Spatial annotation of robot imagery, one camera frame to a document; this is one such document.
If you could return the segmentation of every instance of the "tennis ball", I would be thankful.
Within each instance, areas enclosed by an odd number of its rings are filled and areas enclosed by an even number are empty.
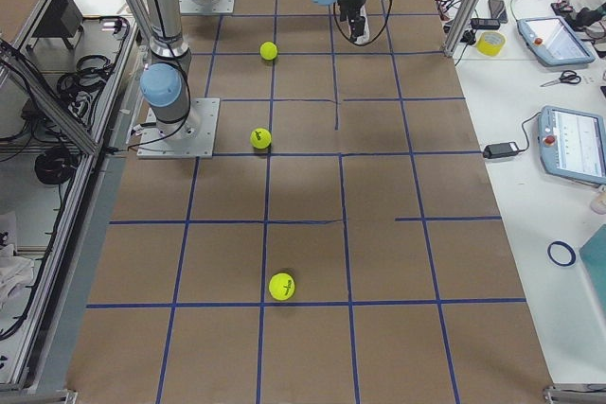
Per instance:
[[[255,149],[267,149],[272,143],[272,134],[264,128],[255,128],[250,133],[250,143]]]
[[[266,61],[272,61],[277,57],[277,46],[272,42],[265,42],[259,50],[261,57]]]
[[[269,293],[276,300],[288,300],[294,294],[293,277],[287,273],[276,273],[269,280]]]

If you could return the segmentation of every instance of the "scissors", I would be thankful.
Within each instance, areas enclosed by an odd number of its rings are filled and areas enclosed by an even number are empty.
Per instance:
[[[566,71],[561,72],[561,75],[559,78],[550,80],[549,82],[542,84],[541,87],[549,87],[550,85],[556,85],[556,84],[577,85],[579,83],[580,83],[580,76],[577,74],[577,72],[572,71],[572,70],[566,70]]]

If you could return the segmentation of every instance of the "white mounting plate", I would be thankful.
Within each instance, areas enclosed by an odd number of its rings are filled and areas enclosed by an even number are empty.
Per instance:
[[[236,0],[220,0],[216,4],[199,5],[193,0],[179,0],[179,9],[183,16],[210,16],[214,14],[231,14]]]
[[[136,155],[142,159],[193,158],[194,156],[211,158],[219,118],[219,104],[218,98],[193,98],[191,110],[202,119],[198,132],[185,139],[161,140],[148,146],[141,146]],[[155,122],[155,115],[151,109],[145,121]],[[160,138],[158,129],[149,128],[141,134],[141,143]]]

